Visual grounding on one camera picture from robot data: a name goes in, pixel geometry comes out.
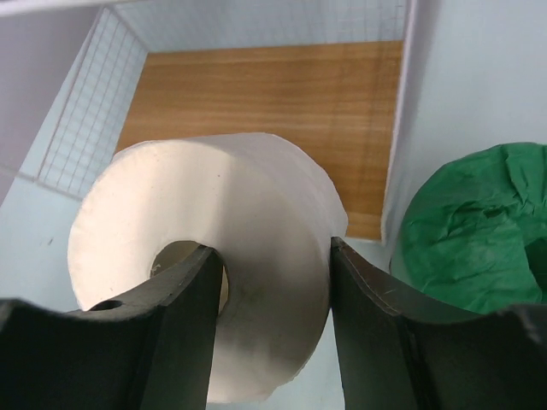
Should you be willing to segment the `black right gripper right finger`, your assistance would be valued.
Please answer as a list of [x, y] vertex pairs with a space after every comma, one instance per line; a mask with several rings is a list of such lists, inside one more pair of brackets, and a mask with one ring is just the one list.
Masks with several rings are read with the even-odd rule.
[[480, 315], [331, 241], [331, 305], [349, 409], [543, 409], [546, 308]]

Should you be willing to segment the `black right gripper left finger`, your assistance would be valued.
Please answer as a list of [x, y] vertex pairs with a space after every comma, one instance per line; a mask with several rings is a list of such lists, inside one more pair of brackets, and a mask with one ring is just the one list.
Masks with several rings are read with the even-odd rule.
[[87, 311], [2, 300], [2, 408], [205, 408], [220, 292], [201, 246]]

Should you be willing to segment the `unwrapped white paper roll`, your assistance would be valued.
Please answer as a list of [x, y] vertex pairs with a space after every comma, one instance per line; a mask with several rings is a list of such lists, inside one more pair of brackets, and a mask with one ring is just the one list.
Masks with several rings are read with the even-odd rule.
[[228, 299], [208, 399], [257, 401], [289, 383], [321, 338], [330, 247], [348, 216], [323, 168], [266, 133], [156, 140], [119, 152], [80, 205], [68, 270], [83, 309], [142, 284], [169, 244], [215, 249]]

